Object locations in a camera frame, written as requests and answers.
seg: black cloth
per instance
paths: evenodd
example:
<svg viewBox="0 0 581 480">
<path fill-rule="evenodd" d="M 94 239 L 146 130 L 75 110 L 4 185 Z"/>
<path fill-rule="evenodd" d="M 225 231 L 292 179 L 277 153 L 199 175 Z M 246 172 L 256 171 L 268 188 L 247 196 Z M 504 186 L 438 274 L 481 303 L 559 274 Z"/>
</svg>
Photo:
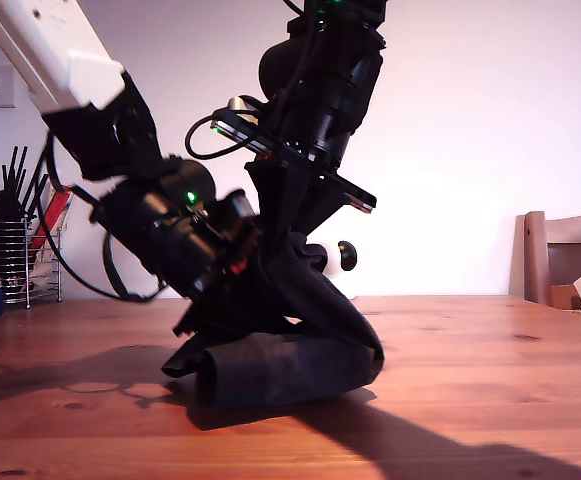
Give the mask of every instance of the black cloth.
<svg viewBox="0 0 581 480">
<path fill-rule="evenodd" d="M 270 261 L 251 259 L 242 285 L 191 307 L 197 333 L 163 371 L 197 372 L 199 395 L 217 408 L 305 402 L 374 381 L 383 349 L 363 315 L 319 271 L 324 255 L 290 233 Z"/>
</svg>

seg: table surface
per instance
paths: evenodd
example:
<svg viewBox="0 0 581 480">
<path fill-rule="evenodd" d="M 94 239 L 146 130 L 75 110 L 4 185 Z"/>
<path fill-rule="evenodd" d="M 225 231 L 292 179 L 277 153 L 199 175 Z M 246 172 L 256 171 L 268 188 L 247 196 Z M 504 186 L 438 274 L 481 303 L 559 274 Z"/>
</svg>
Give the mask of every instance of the table surface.
<svg viewBox="0 0 581 480">
<path fill-rule="evenodd" d="M 0 318 L 0 476 L 581 479 L 581 316 L 508 297 L 361 298 L 386 364 L 307 405 L 215 412 L 160 371 L 184 300 Z"/>
</svg>

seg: black cable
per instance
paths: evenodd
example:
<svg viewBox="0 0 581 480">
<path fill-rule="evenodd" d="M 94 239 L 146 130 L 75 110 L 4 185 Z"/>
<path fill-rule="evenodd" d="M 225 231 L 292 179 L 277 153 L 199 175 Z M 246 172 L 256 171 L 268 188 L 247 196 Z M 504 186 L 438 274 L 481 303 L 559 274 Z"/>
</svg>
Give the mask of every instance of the black cable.
<svg viewBox="0 0 581 480">
<path fill-rule="evenodd" d="M 283 0 L 283 3 L 285 3 L 286 5 L 288 5 L 288 7 L 290 7 L 290 10 L 292 10 L 297 15 L 303 16 L 303 10 L 301 10 L 294 3 L 292 3 L 292 0 Z"/>
<path fill-rule="evenodd" d="M 281 90 L 276 100 L 274 100 L 276 105 L 274 107 L 274 110 L 270 114 L 268 121 L 266 122 L 266 128 L 268 129 L 269 132 L 274 132 L 274 130 L 278 128 L 279 123 L 281 122 L 285 104 L 288 101 L 288 98 L 290 97 L 292 91 L 298 85 L 299 80 L 301 80 L 301 77 L 305 73 L 306 64 L 308 62 L 310 52 L 312 51 L 312 47 L 314 45 L 315 23 L 317 21 L 318 7 L 319 3 L 313 2 L 312 9 L 310 11 L 302 12 L 304 15 L 308 15 L 308 32 L 306 34 L 307 37 L 306 43 L 303 48 L 303 51 L 301 52 L 301 57 L 299 57 L 299 62 L 297 63 L 297 68 L 294 71 L 294 74 L 292 75 L 286 86 L 283 88 L 283 90 Z"/>
<path fill-rule="evenodd" d="M 113 300 L 120 300 L 123 302 L 146 303 L 146 302 L 151 301 L 165 287 L 163 287 L 162 285 L 159 285 L 158 290 L 147 297 L 137 296 L 137 297 L 123 298 L 123 297 L 120 297 L 118 295 L 114 295 L 112 293 L 106 292 L 105 290 L 101 290 L 100 288 L 95 287 L 91 283 L 88 283 L 86 280 L 81 278 L 70 267 L 70 265 L 68 265 L 68 263 L 63 258 L 63 255 L 61 255 L 59 248 L 54 243 L 52 235 L 50 234 L 50 229 L 48 228 L 48 224 L 46 223 L 46 220 L 44 218 L 43 210 L 41 208 L 41 191 L 39 190 L 39 174 L 41 172 L 43 162 L 47 161 L 46 157 L 48 155 L 51 156 L 52 159 L 50 160 L 50 162 L 54 165 L 54 146 L 53 146 L 54 142 L 53 142 L 53 140 L 54 140 L 54 135 L 52 135 L 51 132 L 48 132 L 48 135 L 46 137 L 46 144 L 43 147 L 43 151 L 41 152 L 41 155 L 39 156 L 39 161 L 37 162 L 37 168 L 35 169 L 33 178 L 31 180 L 33 185 L 34 185 L 33 202 L 36 204 L 37 214 L 39 215 L 39 222 L 41 223 L 41 227 L 43 228 L 43 232 L 46 236 L 46 240 L 48 241 L 48 245 L 50 245 L 50 249 L 54 253 L 54 255 L 57 258 L 57 260 L 59 261 L 59 263 L 61 263 L 61 265 L 63 266 L 65 271 L 68 272 L 72 278 L 74 278 L 78 283 L 80 283 L 81 285 L 86 287 L 88 290 L 91 290 L 95 293 L 98 293 L 99 295 L 102 295 L 104 297 L 111 298 Z M 75 195 L 79 196 L 80 198 L 86 199 L 86 201 L 88 201 L 88 203 L 94 204 L 94 206 L 98 205 L 98 202 L 96 201 L 96 199 L 94 197 L 92 197 L 90 194 L 88 194 L 87 192 L 85 192 L 85 190 L 83 190 L 81 187 L 78 187 L 75 185 L 74 187 L 72 187 L 72 190 L 75 193 Z"/>
<path fill-rule="evenodd" d="M 237 115 L 253 115 L 256 116 L 257 112 L 253 111 L 253 110 L 232 110 L 233 113 L 237 114 Z M 251 135 L 249 135 L 248 137 L 246 137 L 244 140 L 241 140 L 240 142 L 224 148 L 223 150 L 219 150 L 217 152 L 213 152 L 213 153 L 197 153 L 193 150 L 192 148 L 192 135 L 194 135 L 194 133 L 199 129 L 199 127 L 205 123 L 211 122 L 212 120 L 216 120 L 217 117 L 212 114 L 212 115 L 208 115 L 207 117 L 203 117 L 201 120 L 195 122 L 191 127 L 190 130 L 188 130 L 188 133 L 186 133 L 186 138 L 184 140 L 184 144 L 186 147 L 186 150 L 188 151 L 188 153 L 190 154 L 190 156 L 192 158 L 196 158 L 197 160 L 212 160 L 214 158 L 219 158 L 222 157 L 224 155 L 227 155 L 229 153 L 232 152 L 236 152 L 237 150 L 245 147 L 246 145 L 248 145 L 252 140 L 255 139 L 255 137 L 259 134 L 258 132 L 254 132 Z"/>
</svg>

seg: utensil holder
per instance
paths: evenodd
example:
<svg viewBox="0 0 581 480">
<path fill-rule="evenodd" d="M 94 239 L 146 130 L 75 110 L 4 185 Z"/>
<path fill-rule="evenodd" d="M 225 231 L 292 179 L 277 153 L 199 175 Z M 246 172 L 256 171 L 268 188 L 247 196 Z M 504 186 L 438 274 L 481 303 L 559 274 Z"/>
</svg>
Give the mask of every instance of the utensil holder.
<svg viewBox="0 0 581 480">
<path fill-rule="evenodd" d="M 0 287 L 6 304 L 25 302 L 30 308 L 30 302 L 52 296 L 61 301 L 61 265 L 45 242 L 31 250 L 37 238 L 46 237 L 33 234 L 27 219 L 0 222 Z M 61 228 L 52 238 L 61 250 Z"/>
</svg>

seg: wooden chair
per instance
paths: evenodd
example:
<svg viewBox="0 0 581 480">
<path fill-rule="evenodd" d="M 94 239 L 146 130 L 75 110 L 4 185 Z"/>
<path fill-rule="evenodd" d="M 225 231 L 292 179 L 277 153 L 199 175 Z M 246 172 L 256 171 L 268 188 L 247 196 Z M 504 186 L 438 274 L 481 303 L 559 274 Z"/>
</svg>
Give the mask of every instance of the wooden chair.
<svg viewBox="0 0 581 480">
<path fill-rule="evenodd" d="M 566 310 L 581 309 L 573 286 L 581 277 L 581 217 L 525 216 L 525 299 Z"/>
</svg>

